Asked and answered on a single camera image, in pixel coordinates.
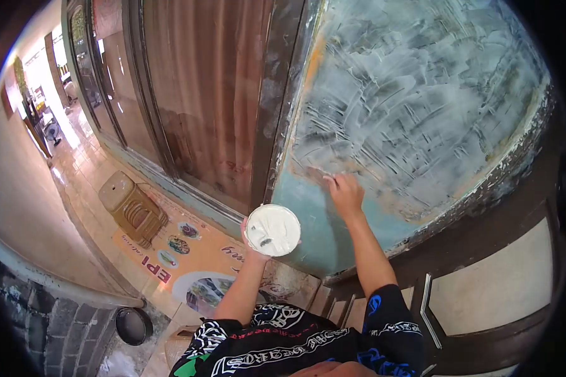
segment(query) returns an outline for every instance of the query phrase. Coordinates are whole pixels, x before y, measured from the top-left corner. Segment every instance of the graphic print shirt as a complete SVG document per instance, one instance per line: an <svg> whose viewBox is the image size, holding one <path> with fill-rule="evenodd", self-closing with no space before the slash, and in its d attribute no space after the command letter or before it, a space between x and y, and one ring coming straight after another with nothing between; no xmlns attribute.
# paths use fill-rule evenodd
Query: graphic print shirt
<svg viewBox="0 0 566 377"><path fill-rule="evenodd" d="M386 285L369 298L363 331L292 305L257 305L248 328L206 320L169 377L287 376L321 361L358 361L385 376L419 376L423 338L400 290Z"/></svg>

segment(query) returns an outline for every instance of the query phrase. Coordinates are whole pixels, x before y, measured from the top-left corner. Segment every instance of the forearm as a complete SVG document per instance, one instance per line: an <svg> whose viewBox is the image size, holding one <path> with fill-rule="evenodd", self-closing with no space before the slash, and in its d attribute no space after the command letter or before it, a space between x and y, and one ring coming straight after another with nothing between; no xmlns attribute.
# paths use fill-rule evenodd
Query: forearm
<svg viewBox="0 0 566 377"><path fill-rule="evenodd" d="M214 319L235 319L247 326L256 306L267 260L247 259L214 312Z"/></svg>
<svg viewBox="0 0 566 377"><path fill-rule="evenodd" d="M388 284L398 284L394 270L363 213L347 221L348 232L354 244L357 274L365 297Z"/></svg>

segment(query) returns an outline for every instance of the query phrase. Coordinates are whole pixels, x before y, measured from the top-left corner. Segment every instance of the pipe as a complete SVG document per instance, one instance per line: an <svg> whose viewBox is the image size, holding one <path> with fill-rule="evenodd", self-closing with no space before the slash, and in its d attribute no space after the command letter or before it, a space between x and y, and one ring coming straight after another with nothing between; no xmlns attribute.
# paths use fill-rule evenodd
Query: pipe
<svg viewBox="0 0 566 377"><path fill-rule="evenodd" d="M83 285L73 283L60 277L56 277L38 267L19 255L9 245L0 239L0 262L4 263L8 268L16 274L44 285L46 288L60 291L68 296L74 296L82 301L93 303L101 303L112 306L127 306L131 308L142 308L143 300L128 296L120 296L119 294L111 294L97 291Z"/></svg>

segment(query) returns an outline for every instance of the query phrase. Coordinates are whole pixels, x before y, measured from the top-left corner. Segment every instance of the green pattern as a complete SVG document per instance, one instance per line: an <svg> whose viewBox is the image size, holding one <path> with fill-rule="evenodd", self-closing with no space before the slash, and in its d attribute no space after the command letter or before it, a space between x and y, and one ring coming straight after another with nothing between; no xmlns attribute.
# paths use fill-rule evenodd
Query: green pattern
<svg viewBox="0 0 566 377"><path fill-rule="evenodd" d="M185 364L182 364L176 370L176 372L174 372L174 376L176 376L176 377L191 377L191 376L194 376L195 373L197 373L197 371L195 370L195 360L197 358L200 358L200 359L205 361L208 358L208 356L209 356L209 354L201 355L201 356L195 356L195 357L188 359L188 361Z"/></svg>

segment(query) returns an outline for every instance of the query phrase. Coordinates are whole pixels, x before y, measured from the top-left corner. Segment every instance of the hand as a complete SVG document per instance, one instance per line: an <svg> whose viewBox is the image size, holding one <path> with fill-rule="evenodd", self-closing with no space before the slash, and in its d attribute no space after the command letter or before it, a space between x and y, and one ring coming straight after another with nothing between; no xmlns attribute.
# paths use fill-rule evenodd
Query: hand
<svg viewBox="0 0 566 377"><path fill-rule="evenodd" d="M361 205L364 189L352 174L336 174L333 177L325 176L324 179L329 183L333 203L346 223L363 215Z"/></svg>
<svg viewBox="0 0 566 377"><path fill-rule="evenodd" d="M264 255L263 253L257 252L251 246L249 246L249 241L245 237L245 231L247 228L247 217L243 219L241 223L241 238L243 239L243 243L246 245L246 252L244 253L244 257L246 260L262 260L267 261L271 259L270 256Z"/></svg>

